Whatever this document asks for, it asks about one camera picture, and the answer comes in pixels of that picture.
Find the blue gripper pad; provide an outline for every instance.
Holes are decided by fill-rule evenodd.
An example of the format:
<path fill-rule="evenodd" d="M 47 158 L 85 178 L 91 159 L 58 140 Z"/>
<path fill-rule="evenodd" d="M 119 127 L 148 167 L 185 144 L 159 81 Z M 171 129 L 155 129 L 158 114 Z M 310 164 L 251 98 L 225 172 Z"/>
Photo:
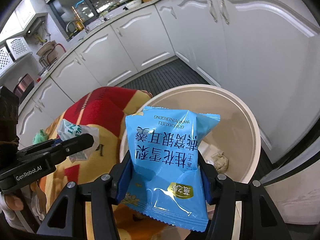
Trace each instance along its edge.
<path fill-rule="evenodd" d="M 118 181 L 118 186 L 117 186 L 117 195 L 115 200 L 117 203 L 120 203 L 121 200 L 124 199 L 125 194 L 127 193 L 129 183 L 131 180 L 131 175 L 132 175 L 132 161 L 130 157 L 130 152 L 128 151 L 122 160 L 122 163 L 124 163 L 124 170 L 123 173 L 121 174 L 119 181 Z"/>
<path fill-rule="evenodd" d="M 56 144 L 58 144 L 58 143 L 60 143 L 60 142 L 62 142 L 62 140 L 59 138 L 59 139 L 55 139 L 54 140 L 54 142 L 53 142 L 53 144 L 51 145 L 51 147 L 52 146 L 55 146 Z"/>
<path fill-rule="evenodd" d="M 204 190 L 204 197 L 207 203 L 211 203 L 212 197 L 210 194 L 210 183 L 207 178 L 207 176 L 204 174 L 204 171 L 200 169 L 201 172 L 201 178 L 202 178 L 202 184 L 203 184 L 203 190 Z"/>

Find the cabinet handle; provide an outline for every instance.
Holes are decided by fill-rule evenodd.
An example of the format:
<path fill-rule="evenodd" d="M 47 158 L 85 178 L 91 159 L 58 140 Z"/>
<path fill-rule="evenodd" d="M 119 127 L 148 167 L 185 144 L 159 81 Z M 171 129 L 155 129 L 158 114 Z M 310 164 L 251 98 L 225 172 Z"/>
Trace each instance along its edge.
<path fill-rule="evenodd" d="M 81 65 L 80 61 L 75 57 L 76 62 Z"/>
<path fill-rule="evenodd" d="M 228 13 L 227 13 L 227 8 L 224 3 L 224 0 L 220 0 L 220 12 L 221 12 L 221 15 L 224 18 L 224 21 L 226 22 L 226 24 L 229 24 L 230 22 L 226 16 L 226 15 L 228 15 Z"/>
<path fill-rule="evenodd" d="M 208 0 L 208 4 L 209 4 L 209 12 L 210 12 L 211 16 L 213 17 L 215 22 L 218 22 L 218 19 L 217 19 L 217 16 L 216 16 L 217 13 L 216 13 L 216 10 L 213 7 L 212 0 Z"/>
<path fill-rule="evenodd" d="M 80 57 L 83 61 L 85 61 L 84 57 L 82 56 L 82 54 L 80 53 Z"/>
<path fill-rule="evenodd" d="M 38 103 L 41 104 L 42 107 L 45 107 L 43 102 L 40 99 L 38 99 Z"/>
<path fill-rule="evenodd" d="M 171 9 L 170 12 L 171 12 L 172 16 L 173 16 L 174 18 L 177 18 L 176 14 L 175 14 L 175 12 L 174 12 L 174 10 L 173 10 L 173 8 L 172 8 L 171 6 L 170 6 L 169 8 Z"/>
<path fill-rule="evenodd" d="M 118 32 L 119 36 L 122 37 L 122 34 L 118 28 L 117 28 L 117 32 Z"/>
<path fill-rule="evenodd" d="M 35 108 L 38 109 L 40 113 L 42 113 L 42 109 L 40 106 L 35 105 Z"/>

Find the screw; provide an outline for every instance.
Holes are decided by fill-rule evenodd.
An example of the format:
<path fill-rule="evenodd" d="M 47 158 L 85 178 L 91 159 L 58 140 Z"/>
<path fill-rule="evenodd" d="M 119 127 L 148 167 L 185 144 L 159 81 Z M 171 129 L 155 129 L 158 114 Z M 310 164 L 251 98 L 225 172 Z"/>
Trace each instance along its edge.
<path fill-rule="evenodd" d="M 110 175 L 109 175 L 109 174 L 103 174 L 103 175 L 101 176 L 101 179 L 102 179 L 102 180 L 108 180 L 108 179 L 110 179 Z"/>
<path fill-rule="evenodd" d="M 67 184 L 67 187 L 68 187 L 68 188 L 72 188 L 72 187 L 74 187 L 75 185 L 76 185 L 75 182 L 70 181 L 70 182 Z"/>
<path fill-rule="evenodd" d="M 254 181 L 252 182 L 252 184 L 253 184 L 255 187 L 259 187 L 259 186 L 261 185 L 260 181 L 258 181 L 258 180 L 254 180 Z"/>
<path fill-rule="evenodd" d="M 226 175 L 224 175 L 224 174 L 222 174 L 222 173 L 218 174 L 218 179 L 220 179 L 220 180 L 225 180 L 226 178 L 227 178 Z"/>

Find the black floor mat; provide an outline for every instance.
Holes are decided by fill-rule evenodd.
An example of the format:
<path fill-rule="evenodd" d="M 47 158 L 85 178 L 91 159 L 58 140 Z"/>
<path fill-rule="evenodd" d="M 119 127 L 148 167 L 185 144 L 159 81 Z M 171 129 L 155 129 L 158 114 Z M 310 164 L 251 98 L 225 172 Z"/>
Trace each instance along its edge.
<path fill-rule="evenodd" d="M 155 96 L 170 88 L 188 84 L 208 84 L 208 82 L 182 60 L 176 59 L 132 80 L 123 87 L 146 90 Z M 272 164 L 261 148 L 258 166 L 252 179 L 259 180 L 272 170 Z"/>

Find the white ventilation panel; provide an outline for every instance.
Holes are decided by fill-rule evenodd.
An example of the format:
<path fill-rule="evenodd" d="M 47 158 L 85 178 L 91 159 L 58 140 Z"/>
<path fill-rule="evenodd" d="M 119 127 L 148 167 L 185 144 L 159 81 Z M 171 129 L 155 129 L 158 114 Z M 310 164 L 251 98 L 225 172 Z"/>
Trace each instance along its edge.
<path fill-rule="evenodd" d="M 8 39 L 6 42 L 15 60 L 31 52 L 31 49 L 26 43 L 26 40 L 24 39 L 24 37 Z"/>
<path fill-rule="evenodd" d="M 10 66 L 13 65 L 13 60 L 5 46 L 0 48 L 0 76 Z"/>

